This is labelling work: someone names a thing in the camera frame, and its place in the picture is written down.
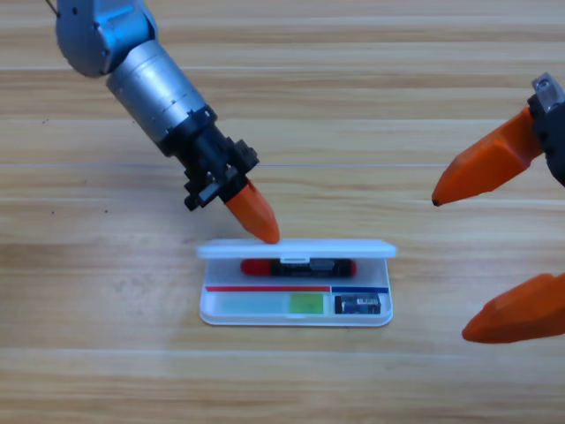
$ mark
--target white box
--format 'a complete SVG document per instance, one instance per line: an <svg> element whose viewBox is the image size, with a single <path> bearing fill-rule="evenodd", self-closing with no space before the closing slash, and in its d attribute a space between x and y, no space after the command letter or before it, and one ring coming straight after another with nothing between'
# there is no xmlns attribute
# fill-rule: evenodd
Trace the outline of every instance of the white box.
<svg viewBox="0 0 565 424"><path fill-rule="evenodd" d="M396 256L396 248L381 240L288 238L268 245L253 239L219 239L198 246L197 255L207 261L200 316L209 324L380 327L393 317L387 259ZM351 259L357 273L349 278L248 276L240 269L245 259ZM335 296L360 293L378 293L379 314L335 312ZM317 312L296 313L296 304L305 301L313 302L310 310Z"/></svg>

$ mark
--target wooden table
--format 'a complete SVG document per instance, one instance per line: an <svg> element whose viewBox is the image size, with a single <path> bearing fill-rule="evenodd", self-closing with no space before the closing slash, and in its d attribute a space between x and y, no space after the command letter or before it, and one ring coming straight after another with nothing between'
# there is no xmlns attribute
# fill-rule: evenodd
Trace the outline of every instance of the wooden table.
<svg viewBox="0 0 565 424"><path fill-rule="evenodd" d="M447 163L565 83L560 0L152 0L162 43L232 138L285 238L379 238L382 329L219 328L195 244L248 237L189 213L178 163L100 80L73 73L40 0L0 3L0 422L563 423L565 339L461 330L565 271L565 191L544 159L445 208Z"/></svg>

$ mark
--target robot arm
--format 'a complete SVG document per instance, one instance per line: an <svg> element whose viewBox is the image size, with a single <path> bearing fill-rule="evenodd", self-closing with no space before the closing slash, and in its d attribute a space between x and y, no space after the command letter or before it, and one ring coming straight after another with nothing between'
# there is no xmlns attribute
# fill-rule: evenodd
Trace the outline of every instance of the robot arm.
<svg viewBox="0 0 565 424"><path fill-rule="evenodd" d="M52 9L72 68L88 78L108 76L106 86L147 136L186 168L186 207L220 197L246 230L277 243L275 214L246 176L259 163L256 152L216 127L215 112L158 42L143 1L57 0Z"/></svg>
<svg viewBox="0 0 565 424"><path fill-rule="evenodd" d="M441 206L490 192L546 154L565 186L565 93L548 73L531 85L528 106L456 157L432 195ZM542 274L486 303L463 330L472 342L514 343L565 334L565 274Z"/></svg>

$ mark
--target black marker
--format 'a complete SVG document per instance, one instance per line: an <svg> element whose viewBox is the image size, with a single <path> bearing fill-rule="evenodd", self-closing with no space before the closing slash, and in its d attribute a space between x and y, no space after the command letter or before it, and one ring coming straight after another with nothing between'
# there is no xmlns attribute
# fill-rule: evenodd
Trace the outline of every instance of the black marker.
<svg viewBox="0 0 565 424"><path fill-rule="evenodd" d="M350 277L357 265L350 259L312 259L308 263L281 263L277 259L247 259L241 270L248 276Z"/></svg>

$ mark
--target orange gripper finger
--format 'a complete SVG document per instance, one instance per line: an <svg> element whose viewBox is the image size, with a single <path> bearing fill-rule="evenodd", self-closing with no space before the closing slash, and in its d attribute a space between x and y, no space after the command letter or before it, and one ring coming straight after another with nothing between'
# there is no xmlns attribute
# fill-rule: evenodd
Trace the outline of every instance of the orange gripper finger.
<svg viewBox="0 0 565 424"><path fill-rule="evenodd" d="M225 204L253 236L265 243L279 242L279 226L275 212L251 181Z"/></svg>
<svg viewBox="0 0 565 424"><path fill-rule="evenodd" d="M459 154L432 194L435 206L491 192L528 169L542 150L528 108Z"/></svg>
<svg viewBox="0 0 565 424"><path fill-rule="evenodd" d="M514 343L565 333L565 274L542 274L488 302L463 330L471 342Z"/></svg>

